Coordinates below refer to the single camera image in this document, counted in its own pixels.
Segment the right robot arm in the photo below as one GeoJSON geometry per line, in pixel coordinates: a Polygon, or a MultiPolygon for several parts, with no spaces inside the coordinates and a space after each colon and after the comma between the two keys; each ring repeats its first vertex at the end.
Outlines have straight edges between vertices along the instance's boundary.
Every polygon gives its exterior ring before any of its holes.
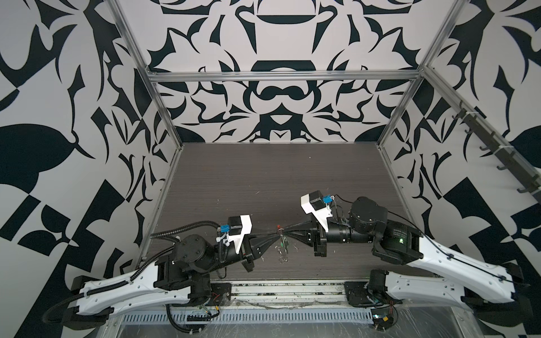
{"type": "Polygon", "coordinates": [[[388,270],[371,271],[369,281],[348,294],[352,306],[391,306],[405,299],[432,301],[470,310],[491,324],[514,327],[533,317],[525,294],[528,285],[519,266],[478,261],[443,246],[419,229],[390,220],[388,210],[367,197],[352,202],[345,219],[331,211],[331,197],[302,197],[310,221],[279,229],[325,257],[329,243],[371,244],[382,261],[428,271],[431,277],[388,270]]]}

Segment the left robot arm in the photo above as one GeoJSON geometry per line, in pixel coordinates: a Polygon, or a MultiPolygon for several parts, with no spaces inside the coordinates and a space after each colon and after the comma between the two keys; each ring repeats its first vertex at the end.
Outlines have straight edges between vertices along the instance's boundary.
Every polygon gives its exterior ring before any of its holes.
{"type": "Polygon", "coordinates": [[[210,274],[241,263],[254,268],[280,236],[245,237],[219,249],[200,235],[190,235],[164,250],[155,261],[143,264],[133,273],[108,280],[85,281],[79,294],[64,305],[60,324],[72,330],[88,330],[104,325],[109,318],[156,305],[191,307],[207,305],[212,298],[210,274]]]}

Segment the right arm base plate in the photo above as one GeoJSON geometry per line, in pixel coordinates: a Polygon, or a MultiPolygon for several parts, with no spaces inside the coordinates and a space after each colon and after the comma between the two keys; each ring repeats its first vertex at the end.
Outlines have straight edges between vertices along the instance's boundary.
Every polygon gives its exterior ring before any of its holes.
{"type": "Polygon", "coordinates": [[[346,300],[350,306],[373,307],[380,305],[380,302],[373,297],[366,287],[367,282],[352,282],[344,283],[346,300]]]}

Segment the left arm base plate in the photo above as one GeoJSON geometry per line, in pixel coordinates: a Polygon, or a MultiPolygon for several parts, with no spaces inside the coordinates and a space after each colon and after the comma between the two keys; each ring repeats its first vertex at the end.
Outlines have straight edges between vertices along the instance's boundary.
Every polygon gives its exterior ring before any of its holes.
{"type": "Polygon", "coordinates": [[[225,306],[230,303],[232,296],[231,283],[211,283],[211,291],[205,306],[225,306]]]}

